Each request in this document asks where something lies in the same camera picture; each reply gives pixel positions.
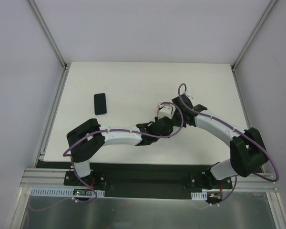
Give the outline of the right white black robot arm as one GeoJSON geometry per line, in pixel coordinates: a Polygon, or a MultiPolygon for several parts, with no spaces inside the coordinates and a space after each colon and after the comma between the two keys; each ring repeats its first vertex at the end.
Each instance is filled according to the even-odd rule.
{"type": "Polygon", "coordinates": [[[182,114],[173,115],[176,127],[194,126],[219,138],[230,148],[230,158],[218,162],[204,172],[194,176],[195,184],[200,188],[213,189],[228,177],[247,177],[269,161],[265,153],[250,140],[265,148],[259,131],[253,127],[237,132],[233,128],[215,120],[212,113],[201,104],[193,106],[184,94],[172,99],[182,114]]]}

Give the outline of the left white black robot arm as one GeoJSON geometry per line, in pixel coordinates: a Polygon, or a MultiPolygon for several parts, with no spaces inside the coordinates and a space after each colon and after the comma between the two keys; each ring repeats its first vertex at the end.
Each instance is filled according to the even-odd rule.
{"type": "Polygon", "coordinates": [[[170,136],[173,121],[163,117],[148,123],[137,124],[129,128],[109,127],[92,118],[71,130],[67,135],[71,158],[76,171],[74,179],[85,186],[91,181],[90,158],[103,146],[130,145],[148,146],[160,137],[170,136]]]}

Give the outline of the black smartphone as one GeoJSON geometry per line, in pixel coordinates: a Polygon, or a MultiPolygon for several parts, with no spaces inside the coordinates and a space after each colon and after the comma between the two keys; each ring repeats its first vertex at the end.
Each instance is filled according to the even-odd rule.
{"type": "Polygon", "coordinates": [[[94,113],[95,115],[107,114],[107,103],[106,103],[105,93],[94,95],[94,113]]]}

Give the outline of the pink silicone phone case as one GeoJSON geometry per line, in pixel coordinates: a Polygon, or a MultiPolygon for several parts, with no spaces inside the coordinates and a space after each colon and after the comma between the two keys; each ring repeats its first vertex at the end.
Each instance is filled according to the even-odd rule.
{"type": "Polygon", "coordinates": [[[162,107],[163,107],[163,106],[162,106],[161,104],[158,104],[158,106],[157,106],[157,112],[156,112],[156,118],[159,118],[159,112],[160,112],[160,110],[161,110],[162,107]]]}

